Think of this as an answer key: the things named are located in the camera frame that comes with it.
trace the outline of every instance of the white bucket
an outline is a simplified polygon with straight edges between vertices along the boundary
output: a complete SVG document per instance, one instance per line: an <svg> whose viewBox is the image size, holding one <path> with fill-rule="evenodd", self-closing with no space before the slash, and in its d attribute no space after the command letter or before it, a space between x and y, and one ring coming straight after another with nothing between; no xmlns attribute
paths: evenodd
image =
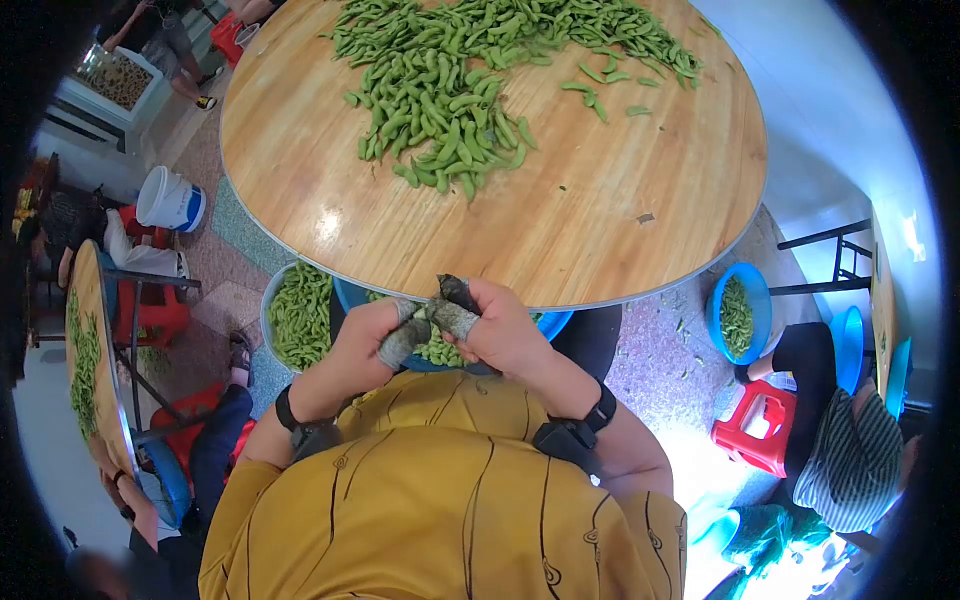
<svg viewBox="0 0 960 600"><path fill-rule="evenodd" d="M206 194L199 186L158 165L147 175L136 199L140 225L190 232L204 217Z"/></svg>

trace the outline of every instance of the gray striped shirt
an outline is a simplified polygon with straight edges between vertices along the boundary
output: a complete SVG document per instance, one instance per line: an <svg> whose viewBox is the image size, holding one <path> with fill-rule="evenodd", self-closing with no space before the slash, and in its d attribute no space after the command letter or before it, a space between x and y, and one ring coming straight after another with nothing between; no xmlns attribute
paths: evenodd
<svg viewBox="0 0 960 600"><path fill-rule="evenodd" d="M853 399L838 389L820 420L793 502L816 511L834 531L864 530L897 495L902 452L897 421L876 392L854 418Z"/></svg>

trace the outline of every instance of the wooden tabletop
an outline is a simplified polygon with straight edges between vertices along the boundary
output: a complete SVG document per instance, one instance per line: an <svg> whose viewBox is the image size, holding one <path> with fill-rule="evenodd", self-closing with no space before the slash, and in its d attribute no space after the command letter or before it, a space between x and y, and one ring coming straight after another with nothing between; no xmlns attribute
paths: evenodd
<svg viewBox="0 0 960 600"><path fill-rule="evenodd" d="M634 80L600 85L606 57L569 43L550 66L506 71L502 98L526 116L539 150L516 171L494 171L468 204L460 192L413 189L395 164L357 158L371 114L343 99L362 68L331 60L329 31L343 7L290 0L237 65L221 127L227 173L251 216L280 243L335 275L413 297L437 273L509 285L528 306L584 307L651 293L704 269L753 218L766 179L763 118L725 41L685 0L641 4L706 67L699 89L661 87L639 60ZM702 36L694 34L690 28ZM604 124L564 81L593 84ZM628 118L626 106L653 114ZM401 160L409 164L407 151ZM651 213L653 221L637 217Z"/></svg>
<svg viewBox="0 0 960 600"><path fill-rule="evenodd" d="M97 244L86 240L77 251L74 265L72 290L77 291L77 303L80 310L80 322L86 327L86 315L93 314L97 319L97 337L100 340L100 362L97 363L93 384L93 404L96 411L97 430L107 443L110 459L130 477L136 476L136 461L133 458L133 444L127 415L120 402L117 385L116 363L113 359L113 343L109 336L107 305L104 302L104 278L100 271ZM76 349L67 342L66 362L70 381Z"/></svg>
<svg viewBox="0 0 960 600"><path fill-rule="evenodd" d="M874 274L870 286L870 314L874 324L874 348L876 349L876 390L887 398L887 380L890 377L890 360L897 347L897 305L894 299L894 278L890 272L890 260L883 245L880 221L874 213Z"/></svg>

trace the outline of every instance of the shorts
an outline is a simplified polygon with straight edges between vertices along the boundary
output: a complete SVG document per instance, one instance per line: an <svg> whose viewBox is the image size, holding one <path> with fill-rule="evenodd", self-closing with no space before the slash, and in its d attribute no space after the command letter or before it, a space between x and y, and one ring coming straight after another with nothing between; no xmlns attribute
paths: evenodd
<svg viewBox="0 0 960 600"><path fill-rule="evenodd" d="M163 26L143 44L140 55L163 73L164 79L173 81L181 72L180 64L193 54L193 43L178 14L163 20Z"/></svg>

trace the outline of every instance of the red plastic stool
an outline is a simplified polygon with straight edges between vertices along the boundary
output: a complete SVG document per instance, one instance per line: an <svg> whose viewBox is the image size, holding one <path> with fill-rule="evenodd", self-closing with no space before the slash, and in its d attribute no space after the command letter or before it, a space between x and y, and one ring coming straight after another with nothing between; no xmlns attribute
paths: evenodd
<svg viewBox="0 0 960 600"><path fill-rule="evenodd" d="M217 407L217 402L220 401L220 392L223 389L223 384L215 383L205 390L197 392L192 396L187 396L177 400L173 403L173 407L182 415L187 417L196 415L197 412L201 410L201 407L205 407L206 410L212 411ZM151 429L165 425L171 425L173 423L174 418L163 409L157 410L154 412L154 415L150 417ZM227 482L227 479L229 478L229 472L233 470L233 466L236 464L237 457L240 456L240 452L243 450L243 446L247 443L247 438L250 436L250 432L253 431L253 427L255 425L256 421L249 419L243 426L243 432L240 434L240 438L237 440L237 445L233 449L233 453L230 455L230 466L228 471L224 473L224 483ZM163 441L170 446L171 450L173 450L174 456L177 457L177 462L180 463L180 468L183 469L183 474L186 475L187 483L190 484L191 488L193 487L193 477L190 474L190 448L193 447L194 440L197 439L197 436L200 434L200 430L203 428L203 423L197 423L163 438Z"/></svg>
<svg viewBox="0 0 960 600"><path fill-rule="evenodd" d="M766 396L763 419L770 423L761 440L743 430L743 421L754 406L758 396ZM713 422L710 439L723 448L737 463L746 463L780 478L786 477L783 458L786 455L786 440L793 426L797 398L779 390L766 381L754 381L746 387L740 404L730 420Z"/></svg>
<svg viewBox="0 0 960 600"><path fill-rule="evenodd" d="M237 15L233 11L230 11L210 31L210 41L213 43L213 47L227 57L227 65L231 69L237 68L237 62L243 56L243 48L234 41L241 29L243 29L243 23L237 20Z"/></svg>
<svg viewBox="0 0 960 600"><path fill-rule="evenodd" d="M170 229L140 225L140 222L136 220L136 206L117 208L117 212L120 213L120 220L123 221L123 229L127 232L127 235L136 239L135 246L140 243L140 239L144 235L149 235L153 239L151 246L160 249L167 247Z"/></svg>
<svg viewBox="0 0 960 600"><path fill-rule="evenodd" d="M117 317L113 323L113 341L117 344L130 343L133 298L134 283L122 279L117 281ZM147 330L145 336L136 339L138 346L167 348L174 337L186 331L190 325L190 308L177 300L174 286L144 283L136 322Z"/></svg>

